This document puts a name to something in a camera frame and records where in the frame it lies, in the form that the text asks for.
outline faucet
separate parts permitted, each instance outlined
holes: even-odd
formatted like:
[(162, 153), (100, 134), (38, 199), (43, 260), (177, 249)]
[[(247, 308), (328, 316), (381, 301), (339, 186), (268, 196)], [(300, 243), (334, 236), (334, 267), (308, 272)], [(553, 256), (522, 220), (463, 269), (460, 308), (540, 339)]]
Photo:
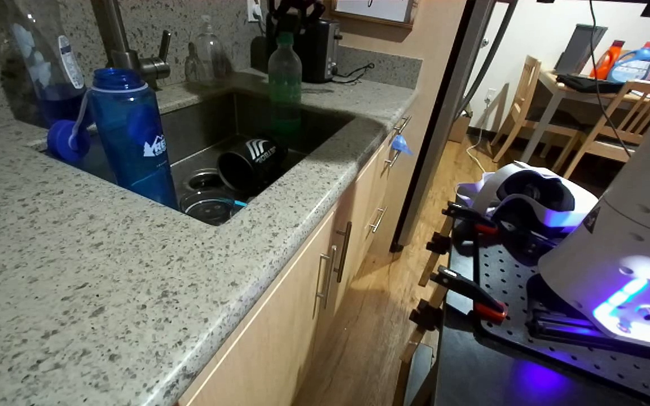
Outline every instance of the faucet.
[(160, 55), (152, 59), (141, 59), (136, 51), (129, 51), (127, 31), (119, 15), (117, 0), (91, 0), (100, 27), (100, 36), (108, 57), (108, 64), (116, 69), (138, 70), (147, 84), (157, 89), (158, 79), (169, 77), (167, 53), (169, 53), (169, 31), (162, 31)]

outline blue water bottle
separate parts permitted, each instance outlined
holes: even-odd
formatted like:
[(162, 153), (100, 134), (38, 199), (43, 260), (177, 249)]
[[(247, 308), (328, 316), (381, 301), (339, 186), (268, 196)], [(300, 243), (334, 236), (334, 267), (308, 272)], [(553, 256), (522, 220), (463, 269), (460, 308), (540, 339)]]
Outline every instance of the blue water bottle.
[(117, 183), (175, 207), (175, 186), (157, 96), (133, 70), (102, 69), (89, 108)]

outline outlet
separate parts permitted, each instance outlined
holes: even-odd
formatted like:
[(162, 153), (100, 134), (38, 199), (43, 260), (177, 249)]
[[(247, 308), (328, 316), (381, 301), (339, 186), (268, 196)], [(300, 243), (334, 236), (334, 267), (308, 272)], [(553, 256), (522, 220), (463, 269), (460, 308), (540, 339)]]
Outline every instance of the outlet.
[(248, 22), (263, 20), (263, 6), (259, 0), (247, 0), (248, 2)]

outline backsplash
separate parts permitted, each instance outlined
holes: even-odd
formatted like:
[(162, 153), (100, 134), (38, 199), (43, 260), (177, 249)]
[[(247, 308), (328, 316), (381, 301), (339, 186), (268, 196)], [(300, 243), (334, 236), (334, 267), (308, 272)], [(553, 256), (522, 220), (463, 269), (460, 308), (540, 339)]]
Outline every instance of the backsplash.
[[(59, 0), (63, 31), (71, 36), (84, 73), (106, 64), (102, 39), (98, 31), (94, 15), (89, 0)], [(158, 53), (160, 35), (172, 35), (167, 64), (169, 79), (160, 84), (177, 84), (186, 79), (188, 44), (198, 35), (198, 18), (212, 17), (212, 27), (225, 48), (237, 70), (248, 69), (251, 39), (259, 35), (257, 25), (247, 22), (243, 2), (232, 0), (119, 0), (122, 18), (127, 25), (129, 46), (141, 57)], [(0, 123), (11, 121), (11, 112), (0, 86)]]

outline wooden cabinet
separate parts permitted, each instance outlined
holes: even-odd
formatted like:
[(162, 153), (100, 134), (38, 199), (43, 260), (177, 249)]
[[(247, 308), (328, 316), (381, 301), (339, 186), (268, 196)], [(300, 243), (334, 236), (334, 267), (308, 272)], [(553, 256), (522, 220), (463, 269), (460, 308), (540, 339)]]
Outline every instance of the wooden cabinet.
[(292, 405), (317, 337), (325, 334), (339, 312), (375, 236), (400, 212), (401, 199), (390, 196), (400, 166), (390, 152), (393, 135), (364, 166), (181, 405)]

